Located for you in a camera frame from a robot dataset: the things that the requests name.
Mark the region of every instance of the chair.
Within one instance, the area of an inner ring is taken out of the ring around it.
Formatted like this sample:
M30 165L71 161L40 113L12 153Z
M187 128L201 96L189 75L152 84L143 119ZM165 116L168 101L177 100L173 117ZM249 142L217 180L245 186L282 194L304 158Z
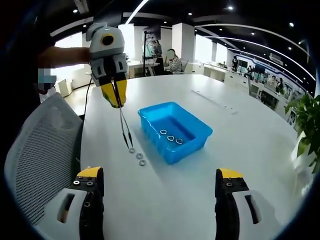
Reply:
M45 205L80 171L83 121L59 93L24 122L4 165L4 177L22 213L36 226Z
M185 74L186 67L187 67L189 61L187 60L187 61L185 62L185 61L183 61L183 60L181 59L181 63L182 63L181 71L174 71L173 74L176 74L176 75L178 75L178 74Z
M248 83L249 95L253 98L257 98L259 88L256 86L251 86L250 76L246 76L246 80Z

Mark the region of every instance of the round table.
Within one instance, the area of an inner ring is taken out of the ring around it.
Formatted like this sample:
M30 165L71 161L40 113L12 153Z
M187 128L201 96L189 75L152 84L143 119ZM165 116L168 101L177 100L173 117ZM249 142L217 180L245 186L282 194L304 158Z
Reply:
M148 141L137 113L164 102L178 103L213 129L204 148L174 165ZM145 166L129 153L119 109L99 87L89 98L82 133L81 167L104 170L105 239L215 239L218 168L242 173L275 208L280 224L293 216L301 199L290 160L297 133L261 102L204 75L167 75L128 80L122 110Z

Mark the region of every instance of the blue container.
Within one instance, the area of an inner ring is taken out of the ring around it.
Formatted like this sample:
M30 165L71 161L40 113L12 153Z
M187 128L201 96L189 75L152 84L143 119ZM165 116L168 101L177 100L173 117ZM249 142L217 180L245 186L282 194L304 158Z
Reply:
M145 107L138 114L144 133L169 165L201 149L213 133L211 127L175 102ZM161 130L166 130L167 134L160 134ZM180 138L183 143L168 141L167 136Z

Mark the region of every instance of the metal washer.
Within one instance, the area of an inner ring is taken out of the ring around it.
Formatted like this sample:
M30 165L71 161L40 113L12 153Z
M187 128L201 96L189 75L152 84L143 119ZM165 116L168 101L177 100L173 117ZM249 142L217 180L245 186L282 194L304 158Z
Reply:
M129 153L134 154L135 152L136 152L136 150L133 147L129 148Z
M143 159L141 159L141 160L139 161L139 165L143 167L144 165L146 165L146 161L143 160Z
M144 158L144 156L143 156L142 153L137 153L137 154L135 155L135 157L136 157L136 159L138 159L138 160L141 160L141 159Z
M184 141L182 140L182 138L177 138L177 139L175 140L175 142L176 142L177 144L182 144Z
M175 140L174 136L167 136L166 139L168 139L169 142L173 142Z
M162 129L162 130L160 131L160 134L162 134L162 135L167 135L167 130Z

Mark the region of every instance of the ceiling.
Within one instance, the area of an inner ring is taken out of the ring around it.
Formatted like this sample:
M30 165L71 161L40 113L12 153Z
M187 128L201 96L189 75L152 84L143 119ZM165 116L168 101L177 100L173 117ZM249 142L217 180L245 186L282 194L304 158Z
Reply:
M142 0L87 0L89 12L80 14L79 12L73 13L73 10L76 9L74 0L52 0L46 10L47 25L50 32L53 32L78 20L89 19L89 17L95 16L99 12L100 15L103 15L107 11L112 12L117 9L123 13L131 13L141 1ZM163 16L163 18L160 17L160 19L158 19L153 16L135 17L132 23L140 26L161 24L162 26L168 27L181 22L193 26L238 24L269 30L290 39L296 44L302 41L299 46L309 52L310 57L290 42L262 30L252 30L239 26L203 27L205 30L217 34L220 37L254 42L283 53L298 62L315 77L316 65L314 59L317 56L315 56L315 52L312 49L317 49L315 45L317 40L315 34L319 26L317 26L316 16L320 12L320 3L302 4L301 2L296 2L292 0L149 0L139 12L157 14ZM229 10L228 6L233 6L233 10ZM127 17L123 17L121 23L125 23L127 19ZM294 27L289 25L290 22L294 23ZM78 24L57 35L56 38L63 38L78 31L86 31L86 28L84 29L82 24ZM196 33L202 36L210 36L207 32L201 31L199 28ZM221 39L212 38L212 41L224 44ZM268 56L270 53L275 54L274 51L262 46L229 39L228 41L239 50L262 58L269 59ZM312 77L291 60L282 56L281 61L283 61L283 67L285 69L303 81L298 82L298 84L313 95L316 82Z

